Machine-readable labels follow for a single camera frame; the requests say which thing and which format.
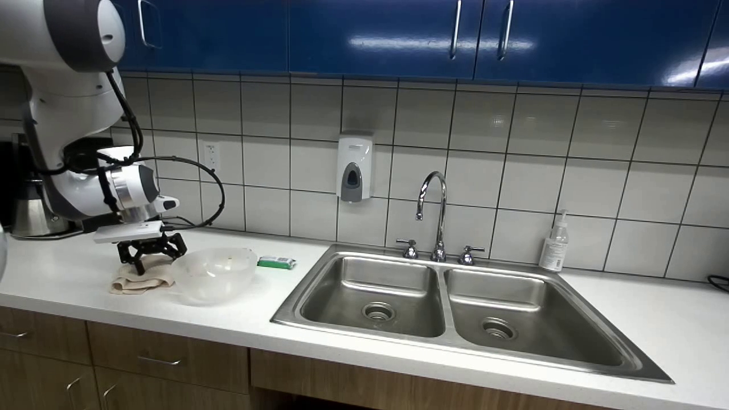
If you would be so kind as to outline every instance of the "faucet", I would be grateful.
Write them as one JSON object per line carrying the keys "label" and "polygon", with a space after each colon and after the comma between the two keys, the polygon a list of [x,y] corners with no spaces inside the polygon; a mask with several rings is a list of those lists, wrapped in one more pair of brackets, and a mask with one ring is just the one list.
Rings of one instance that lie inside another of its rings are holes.
{"label": "faucet", "polygon": [[428,197],[428,187],[430,181],[437,177],[439,181],[439,191],[441,191],[441,203],[439,203],[439,217],[437,217],[437,238],[434,238],[434,248],[430,260],[434,261],[445,261],[447,260],[447,248],[441,243],[441,219],[447,217],[447,177],[439,172],[433,172],[425,175],[423,185],[420,187],[416,194],[416,215],[415,219],[421,222],[423,219],[423,205],[425,205],[425,197]]}

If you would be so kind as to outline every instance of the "drain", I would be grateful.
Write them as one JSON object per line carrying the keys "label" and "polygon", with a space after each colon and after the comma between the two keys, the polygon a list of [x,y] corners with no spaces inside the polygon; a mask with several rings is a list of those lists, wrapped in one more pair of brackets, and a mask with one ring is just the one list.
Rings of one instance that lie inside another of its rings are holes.
{"label": "drain", "polygon": [[367,302],[363,314],[373,323],[389,323],[395,320],[391,305],[382,301]]}
{"label": "drain", "polygon": [[516,333],[502,316],[488,316],[480,321],[486,334],[494,339],[513,339]]}

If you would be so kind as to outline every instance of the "electrical outlet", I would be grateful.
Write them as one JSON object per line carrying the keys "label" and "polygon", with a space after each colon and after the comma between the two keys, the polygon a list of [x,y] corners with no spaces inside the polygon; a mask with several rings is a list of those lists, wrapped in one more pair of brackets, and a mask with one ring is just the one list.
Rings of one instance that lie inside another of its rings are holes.
{"label": "electrical outlet", "polygon": [[221,174],[221,143],[216,142],[203,142],[201,146],[201,161],[203,167],[212,169],[215,174]]}

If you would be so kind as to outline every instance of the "faucet handle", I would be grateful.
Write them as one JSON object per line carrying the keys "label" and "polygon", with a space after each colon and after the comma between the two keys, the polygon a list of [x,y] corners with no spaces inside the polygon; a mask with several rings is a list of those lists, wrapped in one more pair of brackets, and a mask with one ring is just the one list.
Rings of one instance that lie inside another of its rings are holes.
{"label": "faucet handle", "polygon": [[397,243],[406,243],[406,247],[408,247],[408,248],[404,251],[404,257],[408,257],[408,260],[416,260],[415,240],[408,240],[408,241],[397,240]]}
{"label": "faucet handle", "polygon": [[486,254],[486,248],[464,247],[462,255],[457,257],[457,264],[473,264],[473,251]]}

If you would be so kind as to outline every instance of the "blue cabinet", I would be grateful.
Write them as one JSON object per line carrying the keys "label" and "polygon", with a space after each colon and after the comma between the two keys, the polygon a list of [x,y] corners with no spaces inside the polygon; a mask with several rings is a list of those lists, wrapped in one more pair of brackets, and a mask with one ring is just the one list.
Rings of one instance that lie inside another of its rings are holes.
{"label": "blue cabinet", "polygon": [[719,0],[488,0],[475,79],[693,87]]}
{"label": "blue cabinet", "polygon": [[119,0],[130,71],[288,74],[285,0]]}
{"label": "blue cabinet", "polygon": [[292,71],[472,79],[482,0],[292,0]]}
{"label": "blue cabinet", "polygon": [[729,90],[729,0],[712,23],[712,34],[699,71],[699,90]]}

